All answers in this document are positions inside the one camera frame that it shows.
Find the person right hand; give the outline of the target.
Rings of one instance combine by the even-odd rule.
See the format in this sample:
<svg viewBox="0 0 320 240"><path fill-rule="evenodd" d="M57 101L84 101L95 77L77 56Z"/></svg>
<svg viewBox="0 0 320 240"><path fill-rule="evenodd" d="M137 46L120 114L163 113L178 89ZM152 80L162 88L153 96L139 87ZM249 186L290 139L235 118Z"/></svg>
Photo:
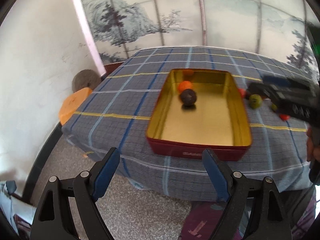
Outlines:
<svg viewBox="0 0 320 240"><path fill-rule="evenodd" d="M315 146L312 142L312 130L311 127L308 128L307 131L307 142L306 142L306 150L307 150L307 161L311 161L312 159L320 162L320 148L319 146Z"/></svg>

